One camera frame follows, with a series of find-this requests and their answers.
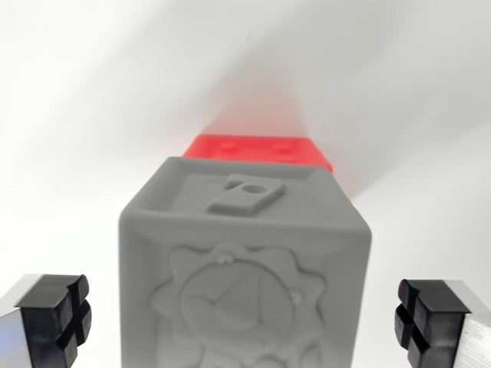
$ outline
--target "gray block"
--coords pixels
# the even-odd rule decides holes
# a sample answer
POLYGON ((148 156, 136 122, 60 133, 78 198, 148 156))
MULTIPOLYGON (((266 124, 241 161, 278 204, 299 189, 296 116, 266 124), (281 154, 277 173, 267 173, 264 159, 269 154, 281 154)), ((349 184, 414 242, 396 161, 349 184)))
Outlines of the gray block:
POLYGON ((326 169, 169 158, 120 217, 123 368, 348 368, 370 241, 326 169))

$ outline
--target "hole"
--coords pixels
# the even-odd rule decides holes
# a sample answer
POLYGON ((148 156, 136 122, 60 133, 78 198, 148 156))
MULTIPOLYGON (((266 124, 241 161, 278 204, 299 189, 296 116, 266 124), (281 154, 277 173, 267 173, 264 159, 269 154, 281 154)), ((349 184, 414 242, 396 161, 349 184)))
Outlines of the hole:
POLYGON ((253 184, 247 184, 242 187, 242 190, 247 193, 252 193, 252 194, 259 194, 259 193, 264 193, 268 191, 268 188, 265 186, 257 186, 253 184))

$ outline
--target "gray cube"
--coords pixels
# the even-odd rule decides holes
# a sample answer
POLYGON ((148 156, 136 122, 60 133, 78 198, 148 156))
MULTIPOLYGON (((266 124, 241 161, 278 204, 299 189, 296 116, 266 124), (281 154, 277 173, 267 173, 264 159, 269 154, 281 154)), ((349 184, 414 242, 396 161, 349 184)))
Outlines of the gray cube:
POLYGON ((120 217, 123 368, 348 368, 370 242, 324 168, 169 158, 120 217))

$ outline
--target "cube top face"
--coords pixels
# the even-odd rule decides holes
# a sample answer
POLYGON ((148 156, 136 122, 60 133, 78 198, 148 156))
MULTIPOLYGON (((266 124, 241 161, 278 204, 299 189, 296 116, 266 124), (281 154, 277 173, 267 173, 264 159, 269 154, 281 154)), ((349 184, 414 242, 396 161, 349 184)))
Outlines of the cube top face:
POLYGON ((211 222, 367 226, 330 172, 316 166, 169 158, 128 205, 211 222))
POLYGON ((331 163, 308 138, 202 134, 183 156, 254 163, 316 165, 332 172, 331 163))
POLYGON ((123 368, 348 368, 370 240, 324 168, 168 159, 120 218, 123 368))

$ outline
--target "raised rectangular tab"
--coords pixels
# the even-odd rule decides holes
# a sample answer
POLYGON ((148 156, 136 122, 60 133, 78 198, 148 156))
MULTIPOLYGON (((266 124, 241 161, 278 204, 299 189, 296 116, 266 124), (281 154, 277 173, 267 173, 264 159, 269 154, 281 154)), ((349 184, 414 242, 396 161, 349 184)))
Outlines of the raised rectangular tab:
POLYGON ((279 179, 232 174, 226 181, 225 190, 212 200, 208 212, 255 215, 278 199, 285 191, 285 186, 279 179))

